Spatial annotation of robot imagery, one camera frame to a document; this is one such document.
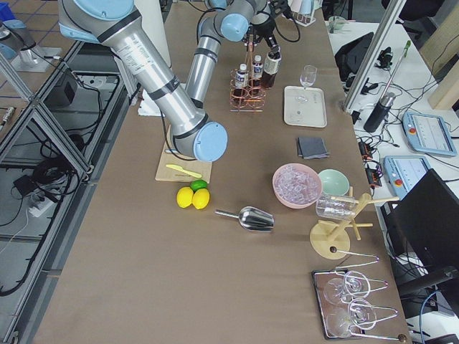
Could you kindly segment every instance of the white tray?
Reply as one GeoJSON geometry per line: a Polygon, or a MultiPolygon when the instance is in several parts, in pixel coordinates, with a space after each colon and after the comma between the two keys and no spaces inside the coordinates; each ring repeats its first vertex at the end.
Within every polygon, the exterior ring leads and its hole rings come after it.
{"type": "Polygon", "coordinates": [[[327,125],[325,99],[320,88],[287,86],[284,89],[284,122],[289,125],[323,128],[327,125]],[[308,102],[300,103],[297,96],[305,95],[308,102]]]}

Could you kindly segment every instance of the blue joint cap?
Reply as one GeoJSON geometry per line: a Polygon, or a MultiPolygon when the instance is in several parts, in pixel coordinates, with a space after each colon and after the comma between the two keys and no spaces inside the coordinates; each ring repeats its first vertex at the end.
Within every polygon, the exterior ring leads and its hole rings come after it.
{"type": "Polygon", "coordinates": [[[222,34],[226,39],[232,42],[239,42],[244,38],[248,29],[249,22],[241,14],[231,13],[222,20],[222,34]]]}
{"type": "Polygon", "coordinates": [[[97,43],[97,44],[100,43],[93,34],[89,34],[87,32],[80,31],[80,30],[75,30],[72,27],[66,27],[65,25],[62,25],[61,23],[59,23],[59,28],[60,28],[60,33],[64,37],[68,37],[71,39],[75,39],[77,41],[83,41],[83,42],[88,42],[88,43],[97,43]]]}
{"type": "Polygon", "coordinates": [[[208,122],[196,134],[193,152],[196,159],[212,162],[220,158],[227,149],[228,134],[223,125],[208,122]]]}
{"type": "Polygon", "coordinates": [[[17,53],[10,47],[5,44],[0,43],[0,54],[4,56],[5,59],[13,59],[17,56],[17,53]]]}
{"type": "Polygon", "coordinates": [[[227,0],[209,0],[209,5],[211,7],[220,7],[222,9],[227,8],[227,0]]]}
{"type": "Polygon", "coordinates": [[[134,0],[73,0],[79,9],[87,15],[100,20],[121,20],[131,13],[134,0]]]}
{"type": "Polygon", "coordinates": [[[26,24],[24,24],[22,21],[18,19],[6,20],[3,22],[3,24],[5,25],[5,27],[9,29],[25,29],[26,28],[26,24]]]}

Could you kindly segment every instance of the green lime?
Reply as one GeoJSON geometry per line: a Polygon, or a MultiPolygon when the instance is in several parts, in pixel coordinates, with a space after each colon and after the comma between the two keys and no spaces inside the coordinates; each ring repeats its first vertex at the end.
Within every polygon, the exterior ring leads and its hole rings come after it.
{"type": "Polygon", "coordinates": [[[198,191],[201,188],[207,188],[207,182],[203,181],[202,179],[198,179],[196,181],[192,181],[189,187],[194,191],[198,191]]]}

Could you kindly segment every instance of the pink bowl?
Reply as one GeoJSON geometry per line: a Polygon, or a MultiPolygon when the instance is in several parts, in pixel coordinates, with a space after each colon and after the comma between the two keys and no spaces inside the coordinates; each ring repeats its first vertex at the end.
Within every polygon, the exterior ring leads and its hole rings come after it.
{"type": "Polygon", "coordinates": [[[289,208],[302,209],[314,204],[322,194],[318,174],[302,163],[288,163],[274,172],[274,194],[289,208]]]}

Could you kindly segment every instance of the tiled floor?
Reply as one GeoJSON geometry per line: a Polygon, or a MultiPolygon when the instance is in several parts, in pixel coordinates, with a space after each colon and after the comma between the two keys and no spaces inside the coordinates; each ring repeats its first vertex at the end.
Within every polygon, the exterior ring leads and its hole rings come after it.
{"type": "MultiPolygon", "coordinates": [[[[41,47],[62,48],[62,56],[75,43],[60,34],[57,1],[7,0],[14,17],[23,22],[35,42],[41,47]]],[[[20,72],[32,92],[38,91],[47,73],[20,72]]],[[[0,75],[0,97],[18,97],[16,90],[0,75]]]]}

